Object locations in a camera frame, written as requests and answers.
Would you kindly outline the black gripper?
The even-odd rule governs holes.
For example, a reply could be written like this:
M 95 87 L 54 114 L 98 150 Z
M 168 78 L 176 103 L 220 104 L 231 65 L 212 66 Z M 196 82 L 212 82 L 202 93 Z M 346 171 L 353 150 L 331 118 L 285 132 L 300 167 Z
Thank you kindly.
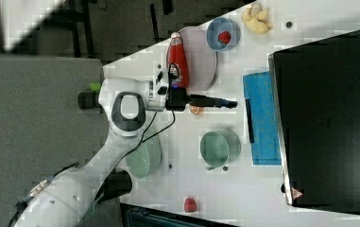
M 236 101 L 202 95 L 190 95 L 189 97 L 185 88 L 170 87 L 168 89 L 167 99 L 165 101 L 165 108 L 167 111 L 183 112 L 190 100 L 190 106 L 194 107 L 228 109 L 237 107 Z

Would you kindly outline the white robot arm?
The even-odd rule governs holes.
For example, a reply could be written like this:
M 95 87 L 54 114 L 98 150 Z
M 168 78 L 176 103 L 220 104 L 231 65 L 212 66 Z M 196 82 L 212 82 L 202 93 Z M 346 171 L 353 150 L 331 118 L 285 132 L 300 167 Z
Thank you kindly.
M 166 79 L 128 78 L 104 79 L 98 103 L 109 124 L 100 151 L 85 166 L 68 166 L 35 186 L 17 204 L 9 227 L 76 227 L 111 172 L 143 143 L 148 111 L 181 112 L 188 104 L 229 109 L 237 106 L 235 101 L 224 98 L 189 95 Z

